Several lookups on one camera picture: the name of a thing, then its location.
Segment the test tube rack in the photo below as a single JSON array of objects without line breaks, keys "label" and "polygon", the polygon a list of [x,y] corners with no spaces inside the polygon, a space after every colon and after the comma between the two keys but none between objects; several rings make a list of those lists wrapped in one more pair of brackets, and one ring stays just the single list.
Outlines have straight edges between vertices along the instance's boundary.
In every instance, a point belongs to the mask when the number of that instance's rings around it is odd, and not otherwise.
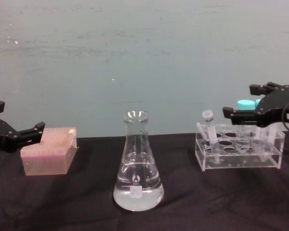
[{"label": "test tube rack", "polygon": [[285,134],[279,129],[269,134],[262,128],[256,138],[256,126],[215,125],[221,153],[213,154],[205,125],[196,135],[196,157],[202,171],[215,168],[281,167]]}]

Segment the light blue wall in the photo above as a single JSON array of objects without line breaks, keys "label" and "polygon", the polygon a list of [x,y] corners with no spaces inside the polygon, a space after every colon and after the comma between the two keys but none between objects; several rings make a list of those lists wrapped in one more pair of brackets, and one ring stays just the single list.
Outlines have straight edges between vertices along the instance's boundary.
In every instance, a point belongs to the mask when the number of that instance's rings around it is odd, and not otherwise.
[{"label": "light blue wall", "polygon": [[289,84],[289,0],[0,0],[0,118],[16,129],[121,136],[135,108],[149,134],[195,132],[268,81]]}]

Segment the erlenmeyer flask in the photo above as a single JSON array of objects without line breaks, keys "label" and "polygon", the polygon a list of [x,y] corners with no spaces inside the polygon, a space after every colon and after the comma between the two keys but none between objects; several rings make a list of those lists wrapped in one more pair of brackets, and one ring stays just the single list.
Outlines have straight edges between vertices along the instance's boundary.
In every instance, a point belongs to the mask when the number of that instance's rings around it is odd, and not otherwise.
[{"label": "erlenmeyer flask", "polygon": [[149,114],[130,111],[123,118],[126,141],[113,195],[122,208],[144,211],[154,208],[164,196],[146,131]]}]

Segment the blue cap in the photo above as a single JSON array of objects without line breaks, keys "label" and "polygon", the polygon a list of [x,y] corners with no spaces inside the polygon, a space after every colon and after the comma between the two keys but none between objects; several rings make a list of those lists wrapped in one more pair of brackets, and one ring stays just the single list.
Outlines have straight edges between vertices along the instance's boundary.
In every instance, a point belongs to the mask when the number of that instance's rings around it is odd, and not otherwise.
[{"label": "blue cap", "polygon": [[261,99],[255,101],[255,102],[256,102],[256,103],[255,103],[255,107],[258,106],[258,104],[259,104],[260,101],[261,101]]},{"label": "blue cap", "polygon": [[237,102],[238,110],[255,110],[255,101],[253,100],[239,100]]}]

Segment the black tablecloth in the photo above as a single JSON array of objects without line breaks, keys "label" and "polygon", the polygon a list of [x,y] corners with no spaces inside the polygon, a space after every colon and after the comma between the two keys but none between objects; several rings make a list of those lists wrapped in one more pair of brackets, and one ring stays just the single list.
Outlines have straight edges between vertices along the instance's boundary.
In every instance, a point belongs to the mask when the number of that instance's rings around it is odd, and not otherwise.
[{"label": "black tablecloth", "polygon": [[152,136],[164,199],[130,212],[112,197],[125,138],[78,142],[60,176],[25,176],[19,152],[0,152],[0,230],[289,231],[288,151],[281,169],[202,172],[194,134]]}]

